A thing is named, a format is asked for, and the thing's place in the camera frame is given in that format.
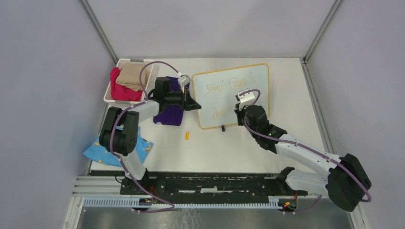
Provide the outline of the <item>yellow framed whiteboard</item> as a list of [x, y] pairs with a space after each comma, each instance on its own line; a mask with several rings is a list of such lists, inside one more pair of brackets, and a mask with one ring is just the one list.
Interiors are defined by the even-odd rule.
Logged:
[[270, 74], [266, 63], [197, 73], [191, 80], [194, 99], [202, 107], [197, 110], [202, 129], [237, 124], [236, 96], [246, 89], [261, 92], [256, 104], [270, 115]]

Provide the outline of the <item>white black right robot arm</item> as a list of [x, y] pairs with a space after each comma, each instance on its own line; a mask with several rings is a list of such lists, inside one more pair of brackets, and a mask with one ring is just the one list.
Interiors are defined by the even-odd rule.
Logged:
[[310, 173], [294, 167], [283, 169], [276, 181], [280, 194], [303, 190], [328, 196], [336, 206], [348, 212], [354, 211], [361, 202], [371, 202], [372, 183], [356, 156], [349, 153], [339, 156], [301, 143], [286, 130], [271, 124], [261, 106], [237, 107], [234, 112], [238, 125], [244, 126], [262, 149], [312, 170]]

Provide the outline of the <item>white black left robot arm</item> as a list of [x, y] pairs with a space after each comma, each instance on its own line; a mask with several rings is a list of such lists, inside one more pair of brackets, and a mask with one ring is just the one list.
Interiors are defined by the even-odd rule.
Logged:
[[147, 169], [135, 152], [139, 123], [162, 114], [181, 120], [184, 112], [201, 109], [190, 95], [190, 77], [182, 75], [177, 81], [177, 88], [172, 90], [173, 79], [156, 78], [154, 88], [145, 101], [126, 109], [112, 106], [104, 119], [99, 143], [118, 159], [125, 176], [133, 180], [131, 187], [141, 195], [149, 191], [150, 181], [144, 178]]

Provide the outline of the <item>purple towel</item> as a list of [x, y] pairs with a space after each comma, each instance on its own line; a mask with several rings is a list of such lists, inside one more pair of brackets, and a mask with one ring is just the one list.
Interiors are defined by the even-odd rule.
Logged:
[[[181, 92], [180, 86], [178, 84], [178, 79], [175, 77], [169, 78], [169, 90], [173, 92]], [[168, 105], [167, 108], [159, 115], [153, 117], [153, 123], [159, 125], [172, 125], [180, 126], [183, 119], [184, 111], [177, 105]]]

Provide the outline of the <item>blue cartoon cloth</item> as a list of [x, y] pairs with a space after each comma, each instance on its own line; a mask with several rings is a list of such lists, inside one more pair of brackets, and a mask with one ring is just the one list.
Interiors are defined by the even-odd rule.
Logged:
[[[141, 163], [145, 162], [153, 146], [154, 144], [151, 141], [148, 141], [141, 136], [141, 129], [138, 127], [137, 143], [134, 152], [137, 153]], [[105, 147], [100, 145], [98, 138], [83, 152], [83, 154], [92, 161], [108, 166], [122, 167], [118, 159], [107, 151]]]

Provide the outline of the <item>beige cloth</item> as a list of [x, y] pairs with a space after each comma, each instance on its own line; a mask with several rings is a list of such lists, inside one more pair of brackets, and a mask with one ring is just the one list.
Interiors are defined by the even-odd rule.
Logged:
[[140, 72], [145, 64], [143, 63], [124, 63], [121, 72], [116, 79], [116, 83], [134, 91], [142, 90], [142, 86], [146, 87], [148, 83], [150, 70], [145, 68], [140, 76]]

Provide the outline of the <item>pink cloth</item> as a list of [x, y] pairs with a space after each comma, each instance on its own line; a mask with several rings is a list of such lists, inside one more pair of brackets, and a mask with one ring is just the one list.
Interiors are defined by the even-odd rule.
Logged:
[[142, 91], [134, 91], [130, 88], [122, 86], [116, 83], [121, 70], [117, 67], [114, 67], [110, 72], [110, 88], [111, 88], [111, 97], [114, 100], [120, 101], [140, 101], [142, 97]]

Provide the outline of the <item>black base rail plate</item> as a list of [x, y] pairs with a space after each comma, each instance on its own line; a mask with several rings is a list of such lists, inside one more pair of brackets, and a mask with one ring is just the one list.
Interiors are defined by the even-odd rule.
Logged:
[[201, 173], [151, 171], [139, 182], [173, 204], [261, 204], [269, 197], [305, 196], [277, 173]]

